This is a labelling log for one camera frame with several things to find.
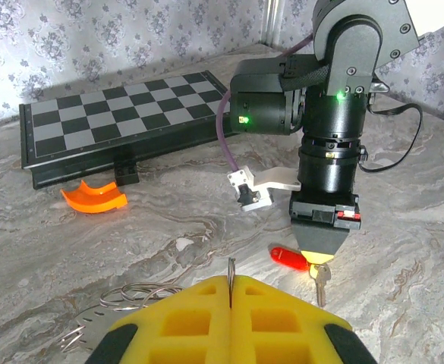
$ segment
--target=red tag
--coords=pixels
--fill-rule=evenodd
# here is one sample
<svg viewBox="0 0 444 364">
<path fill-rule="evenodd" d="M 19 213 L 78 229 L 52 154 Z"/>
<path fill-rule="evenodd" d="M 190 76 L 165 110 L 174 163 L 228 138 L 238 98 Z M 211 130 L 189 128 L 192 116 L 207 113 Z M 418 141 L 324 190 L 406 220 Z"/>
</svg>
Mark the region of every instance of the red tag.
<svg viewBox="0 0 444 364">
<path fill-rule="evenodd" d="M 298 271 L 310 270 L 310 264 L 301 253 L 278 246 L 270 251 L 270 256 L 274 262 L 285 265 L 286 267 Z"/>
</svg>

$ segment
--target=wall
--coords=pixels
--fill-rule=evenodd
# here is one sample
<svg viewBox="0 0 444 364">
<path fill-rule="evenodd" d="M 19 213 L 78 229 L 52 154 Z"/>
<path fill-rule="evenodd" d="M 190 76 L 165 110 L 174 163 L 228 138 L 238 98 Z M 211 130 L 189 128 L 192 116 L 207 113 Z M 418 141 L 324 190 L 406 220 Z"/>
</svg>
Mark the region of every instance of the wall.
<svg viewBox="0 0 444 364">
<path fill-rule="evenodd" d="M 0 122 L 260 40 L 265 0 L 0 0 Z"/>
<path fill-rule="evenodd" d="M 279 0 L 272 46 L 289 48 L 311 33 L 316 0 Z M 312 52 L 308 47 L 301 53 Z M 419 49 L 381 67 L 378 76 L 403 102 L 418 102 L 444 119 L 444 27 L 430 34 Z"/>
</svg>

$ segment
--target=purple cable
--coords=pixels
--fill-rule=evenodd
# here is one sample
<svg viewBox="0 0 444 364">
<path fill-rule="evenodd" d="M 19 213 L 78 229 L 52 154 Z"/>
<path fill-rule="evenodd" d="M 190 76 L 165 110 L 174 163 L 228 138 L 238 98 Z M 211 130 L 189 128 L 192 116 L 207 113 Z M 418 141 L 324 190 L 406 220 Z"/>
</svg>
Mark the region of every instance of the purple cable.
<svg viewBox="0 0 444 364">
<path fill-rule="evenodd" d="M 313 41 L 313 34 L 310 34 L 305 39 L 301 40 L 297 45 L 294 47 L 284 51 L 281 53 L 278 57 L 287 57 L 288 55 L 292 55 L 293 53 L 299 51 L 300 49 L 308 46 Z M 223 154 L 225 154 L 225 157 L 227 158 L 227 162 L 230 165 L 230 168 L 233 172 L 238 171 L 238 165 L 235 161 L 233 155 L 230 153 L 230 150 L 228 149 L 227 141 L 225 140 L 225 134 L 223 133 L 223 111 L 225 110 L 225 106 L 227 105 L 227 102 L 230 99 L 230 89 L 225 93 L 225 95 L 222 98 L 222 101 L 219 103 L 219 108 L 216 112 L 216 120 L 215 120 L 215 126 L 216 126 L 216 136 L 219 139 L 220 146 L 222 147 Z"/>
</svg>

